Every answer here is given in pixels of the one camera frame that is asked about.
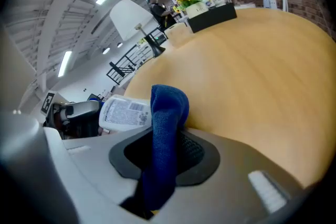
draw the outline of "black device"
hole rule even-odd
[[[235,6],[233,3],[228,3],[220,7],[210,8],[209,11],[188,19],[188,23],[193,33],[196,33],[207,27],[235,18],[237,18]]]
[[[101,108],[102,103],[93,100],[70,104],[53,103],[44,127],[55,128],[63,140],[98,136]]]

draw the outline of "white wall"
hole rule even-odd
[[[143,29],[149,33],[156,26],[157,22],[152,20]],[[111,91],[115,82],[106,76],[111,69],[109,62],[116,63],[142,37],[142,34],[139,33],[125,41],[120,48],[115,46],[106,55],[99,53],[96,57],[66,74],[52,87],[52,90],[59,92],[65,99],[72,102],[86,101],[91,93],[99,95],[104,91]]]
[[[44,99],[39,101],[38,104],[34,107],[34,109],[30,112],[30,115],[33,116],[39,123],[44,123],[46,120],[46,116],[41,113],[41,108],[43,105]]]
[[[35,93],[32,93],[27,98],[26,102],[22,104],[22,106],[20,107],[20,110],[22,113],[30,114],[39,102],[40,102],[40,98],[37,97]]]
[[[34,68],[26,61],[0,23],[0,108],[6,111],[17,109],[34,78]]]

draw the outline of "light wood tabletop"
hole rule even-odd
[[[244,142],[303,186],[336,146],[336,44],[297,15],[251,8],[142,66],[125,96],[166,84],[189,98],[187,126]]]

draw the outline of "black railing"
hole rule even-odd
[[[151,31],[148,35],[158,44],[161,45],[166,41],[165,35],[157,28]],[[141,67],[146,61],[153,58],[153,52],[149,45],[138,48],[134,45],[126,52],[117,63],[110,62],[112,67],[106,74],[117,85],[124,79],[127,74],[132,73],[136,68]]]

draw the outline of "blue towel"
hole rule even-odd
[[[154,85],[151,95],[151,112],[152,162],[142,174],[142,186],[145,208],[158,210],[175,190],[176,130],[183,127],[188,117],[188,98],[177,88]]]

